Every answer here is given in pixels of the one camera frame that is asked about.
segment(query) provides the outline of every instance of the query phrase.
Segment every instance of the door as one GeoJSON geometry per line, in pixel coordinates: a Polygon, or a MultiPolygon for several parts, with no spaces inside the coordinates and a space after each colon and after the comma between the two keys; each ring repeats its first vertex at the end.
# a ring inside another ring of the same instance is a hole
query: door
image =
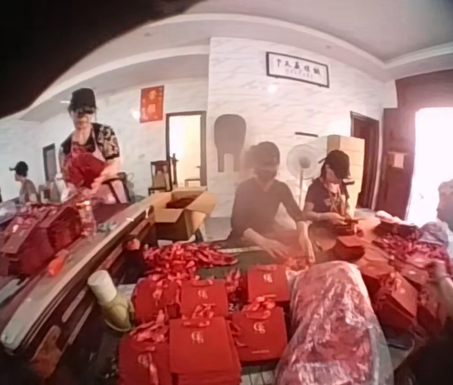
{"type": "Polygon", "coordinates": [[[204,112],[166,115],[166,155],[176,159],[172,180],[179,186],[206,186],[205,135],[204,112]]]}
{"type": "Polygon", "coordinates": [[[372,209],[376,172],[378,171],[379,122],[351,112],[351,136],[365,140],[362,190],[358,194],[356,206],[372,209]]]}
{"type": "Polygon", "coordinates": [[[57,175],[55,144],[50,144],[42,149],[42,160],[44,162],[44,178],[46,181],[55,180],[55,176],[57,175]]]}
{"type": "Polygon", "coordinates": [[[406,219],[415,166],[415,111],[385,108],[377,210],[406,219]]]}

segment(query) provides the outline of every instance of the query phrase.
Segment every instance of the face mask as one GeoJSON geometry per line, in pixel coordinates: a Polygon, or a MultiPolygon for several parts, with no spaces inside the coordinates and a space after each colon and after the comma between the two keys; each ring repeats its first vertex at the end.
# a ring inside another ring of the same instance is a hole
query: face mask
{"type": "Polygon", "coordinates": [[[276,177],[277,171],[276,170],[264,170],[264,169],[256,169],[255,174],[257,174],[258,178],[263,181],[269,181],[276,177]]]}

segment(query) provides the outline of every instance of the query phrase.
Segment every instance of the plastic bag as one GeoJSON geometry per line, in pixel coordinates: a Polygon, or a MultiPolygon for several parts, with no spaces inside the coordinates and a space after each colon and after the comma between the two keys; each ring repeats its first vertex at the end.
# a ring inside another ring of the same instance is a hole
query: plastic bag
{"type": "Polygon", "coordinates": [[[278,385],[393,383],[390,352],[355,265],[336,261],[296,277],[293,337],[276,370],[278,385]]]}

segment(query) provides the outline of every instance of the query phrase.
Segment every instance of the doorway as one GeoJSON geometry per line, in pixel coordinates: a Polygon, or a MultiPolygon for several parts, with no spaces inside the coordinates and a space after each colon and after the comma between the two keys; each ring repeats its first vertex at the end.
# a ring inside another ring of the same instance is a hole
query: doorway
{"type": "Polygon", "coordinates": [[[453,179],[453,107],[424,108],[415,116],[415,170],[408,221],[436,218],[438,187],[453,179]]]}
{"type": "Polygon", "coordinates": [[[57,175],[57,152],[55,143],[42,148],[42,162],[44,163],[44,179],[52,181],[57,175]]]}
{"type": "Polygon", "coordinates": [[[206,122],[204,111],[166,115],[166,157],[177,186],[206,186],[206,122]]]}
{"type": "Polygon", "coordinates": [[[365,140],[362,189],[358,194],[356,207],[372,209],[378,171],[379,122],[356,112],[351,112],[350,115],[351,136],[365,140]]]}

